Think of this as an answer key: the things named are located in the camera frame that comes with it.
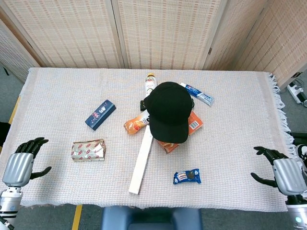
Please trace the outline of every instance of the cap brim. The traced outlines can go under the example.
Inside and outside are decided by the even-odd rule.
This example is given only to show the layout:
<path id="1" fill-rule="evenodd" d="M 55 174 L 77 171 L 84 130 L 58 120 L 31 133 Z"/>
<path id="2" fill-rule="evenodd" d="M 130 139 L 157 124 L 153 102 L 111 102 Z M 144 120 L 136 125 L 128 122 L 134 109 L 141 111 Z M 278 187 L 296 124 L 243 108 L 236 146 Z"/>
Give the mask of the cap brim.
<path id="1" fill-rule="evenodd" d="M 170 126 L 161 123 L 153 116 L 149 118 L 150 131 L 156 140 L 166 143 L 179 144 L 188 139 L 189 136 L 189 122 L 188 120 L 177 126 Z"/>

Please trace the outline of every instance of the blue snack package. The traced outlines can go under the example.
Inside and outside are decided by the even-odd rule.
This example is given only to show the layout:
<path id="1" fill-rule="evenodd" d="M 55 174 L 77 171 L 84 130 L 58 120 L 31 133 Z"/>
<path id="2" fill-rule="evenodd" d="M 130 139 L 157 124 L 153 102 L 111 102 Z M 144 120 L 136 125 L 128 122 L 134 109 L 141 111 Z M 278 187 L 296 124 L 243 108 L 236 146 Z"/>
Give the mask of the blue snack package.
<path id="1" fill-rule="evenodd" d="M 182 182 L 197 182 L 201 183 L 200 178 L 200 170 L 199 169 L 192 169 L 182 172 L 176 172 L 174 174 L 174 184 L 179 184 Z"/>
<path id="2" fill-rule="evenodd" d="M 115 109 L 116 107 L 112 102 L 105 100 L 95 112 L 86 119 L 85 123 L 93 130 L 96 130 Z"/>

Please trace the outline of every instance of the table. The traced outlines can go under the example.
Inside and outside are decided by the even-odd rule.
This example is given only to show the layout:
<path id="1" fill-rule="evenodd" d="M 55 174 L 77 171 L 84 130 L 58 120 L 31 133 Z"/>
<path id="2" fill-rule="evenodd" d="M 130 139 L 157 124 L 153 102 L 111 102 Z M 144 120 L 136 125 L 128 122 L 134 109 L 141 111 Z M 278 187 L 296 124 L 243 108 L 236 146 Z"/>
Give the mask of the table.
<path id="1" fill-rule="evenodd" d="M 144 79 L 184 82 L 215 97 L 212 107 L 195 99 L 194 112 L 204 126 L 166 155 L 153 142 L 139 195 L 128 193 L 144 130 L 127 135 L 123 124 L 139 114 Z M 277 189 L 255 182 L 250 172 L 273 178 L 263 145 L 290 155 L 291 137 L 272 77 L 265 72 L 136 69 L 32 68 L 0 155 L 3 175 L 9 155 L 21 143 L 44 136 L 34 171 L 52 166 L 48 175 L 23 188 L 22 205 L 64 203 L 136 207 L 207 207 L 286 211 Z M 85 119 L 105 99 L 116 111 L 91 130 Z M 73 141 L 104 138 L 106 160 L 75 163 Z M 176 171 L 199 168 L 202 184 L 172 185 Z"/>

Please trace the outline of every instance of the red and white wrapper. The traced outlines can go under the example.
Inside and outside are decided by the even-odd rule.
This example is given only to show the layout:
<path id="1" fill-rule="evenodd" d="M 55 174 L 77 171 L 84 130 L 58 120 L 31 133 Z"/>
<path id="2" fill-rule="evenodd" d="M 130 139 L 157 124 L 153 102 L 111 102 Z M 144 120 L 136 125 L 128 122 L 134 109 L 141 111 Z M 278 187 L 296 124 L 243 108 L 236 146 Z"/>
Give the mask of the red and white wrapper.
<path id="1" fill-rule="evenodd" d="M 87 142 L 74 142 L 71 147 L 71 158 L 74 161 L 104 161 L 106 145 L 103 139 Z"/>

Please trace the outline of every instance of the bottle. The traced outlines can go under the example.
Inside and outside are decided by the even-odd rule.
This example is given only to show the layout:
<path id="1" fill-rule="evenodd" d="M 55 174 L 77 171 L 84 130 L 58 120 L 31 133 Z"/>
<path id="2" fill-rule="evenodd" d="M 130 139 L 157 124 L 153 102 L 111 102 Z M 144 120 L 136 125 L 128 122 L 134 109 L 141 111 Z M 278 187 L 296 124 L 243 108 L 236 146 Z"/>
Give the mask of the bottle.
<path id="1" fill-rule="evenodd" d="M 129 135 L 135 134 L 141 128 L 149 124 L 149 113 L 147 109 L 136 118 L 127 121 L 124 127 Z"/>
<path id="2" fill-rule="evenodd" d="M 157 80 L 153 73 L 149 73 L 145 79 L 145 97 L 147 97 L 152 90 L 157 86 Z"/>

